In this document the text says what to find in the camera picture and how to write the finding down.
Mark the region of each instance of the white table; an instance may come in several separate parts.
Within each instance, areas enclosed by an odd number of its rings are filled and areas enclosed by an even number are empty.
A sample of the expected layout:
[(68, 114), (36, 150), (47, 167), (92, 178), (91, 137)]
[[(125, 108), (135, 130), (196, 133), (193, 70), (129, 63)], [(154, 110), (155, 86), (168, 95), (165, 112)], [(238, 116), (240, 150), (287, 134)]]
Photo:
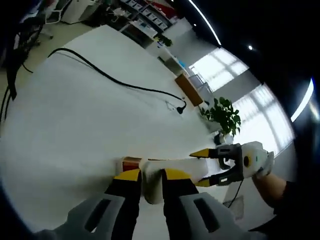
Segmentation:
[[(173, 73), (108, 26), (65, 47), (120, 81), (183, 96)], [(118, 157), (185, 158), (211, 146), (190, 102), (179, 115), (165, 103), (179, 100), (119, 86), (67, 55), (48, 58), (17, 90), (0, 141), (4, 189), (32, 231), (57, 227), (72, 207), (103, 192)], [(134, 238), (168, 238), (162, 206), (140, 205)]]

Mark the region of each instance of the small box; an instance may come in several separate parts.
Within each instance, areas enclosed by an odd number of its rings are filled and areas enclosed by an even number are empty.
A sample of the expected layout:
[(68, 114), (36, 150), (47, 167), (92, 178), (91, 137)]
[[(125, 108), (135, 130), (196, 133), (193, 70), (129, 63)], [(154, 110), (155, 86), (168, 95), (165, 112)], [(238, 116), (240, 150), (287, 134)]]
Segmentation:
[(138, 18), (138, 20), (136, 21), (136, 23), (138, 25), (142, 25), (143, 23), (145, 23), (142, 19)]
[(142, 6), (137, 3), (133, 8), (139, 11), (140, 9), (142, 9)]
[(149, 15), (151, 12), (148, 9), (143, 10), (142, 14), (147, 16)]
[(142, 158), (125, 156), (116, 161), (116, 175), (122, 172), (130, 171), (139, 168), (139, 163)]
[(157, 17), (153, 14), (153, 13), (151, 13), (149, 16), (148, 16), (148, 19), (150, 19), (150, 20), (155, 20)]
[(131, 6), (131, 7), (133, 7), (133, 6), (136, 5), (136, 4), (137, 4), (137, 2), (135, 2), (135, 1), (133, 1), (133, 0), (131, 0), (130, 2), (128, 2), (128, 5)]
[(161, 23), (159, 26), (162, 30), (165, 30), (168, 26), (165, 25), (164, 23)]
[(162, 24), (162, 21), (159, 18), (156, 18), (153, 20), (155, 24), (160, 25)]

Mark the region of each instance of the bright window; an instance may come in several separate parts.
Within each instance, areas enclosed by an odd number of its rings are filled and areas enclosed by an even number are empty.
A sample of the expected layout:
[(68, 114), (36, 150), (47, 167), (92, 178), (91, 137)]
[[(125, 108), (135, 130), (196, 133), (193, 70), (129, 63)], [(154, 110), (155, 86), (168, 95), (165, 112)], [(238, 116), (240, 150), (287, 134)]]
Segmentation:
[(265, 150), (277, 155), (294, 139), (289, 119), (266, 85), (258, 86), (233, 107), (239, 110), (242, 122), (233, 143), (258, 141)]
[(212, 92), (248, 69), (243, 62), (222, 47), (210, 52), (189, 68), (203, 83), (208, 83)]

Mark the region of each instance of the person's hand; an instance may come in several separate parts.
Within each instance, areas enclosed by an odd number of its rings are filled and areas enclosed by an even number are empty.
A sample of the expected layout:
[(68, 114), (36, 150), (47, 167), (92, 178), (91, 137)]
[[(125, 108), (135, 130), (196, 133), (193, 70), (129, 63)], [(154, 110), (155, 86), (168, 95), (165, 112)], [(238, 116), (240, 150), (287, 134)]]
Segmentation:
[(275, 163), (275, 153), (272, 151), (268, 153), (268, 157), (264, 165), (256, 172), (254, 176), (256, 176), (258, 179), (261, 179), (262, 177), (267, 176), (268, 174), (271, 173), (274, 163)]

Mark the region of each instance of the person's arm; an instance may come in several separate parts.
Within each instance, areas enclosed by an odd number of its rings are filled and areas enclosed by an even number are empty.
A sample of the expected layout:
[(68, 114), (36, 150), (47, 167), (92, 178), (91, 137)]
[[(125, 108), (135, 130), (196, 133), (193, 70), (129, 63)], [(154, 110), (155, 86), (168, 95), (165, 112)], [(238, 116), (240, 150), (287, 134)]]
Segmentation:
[(274, 208), (283, 198), (287, 182), (282, 178), (270, 173), (259, 178), (254, 175), (252, 180), (262, 199), (271, 208)]

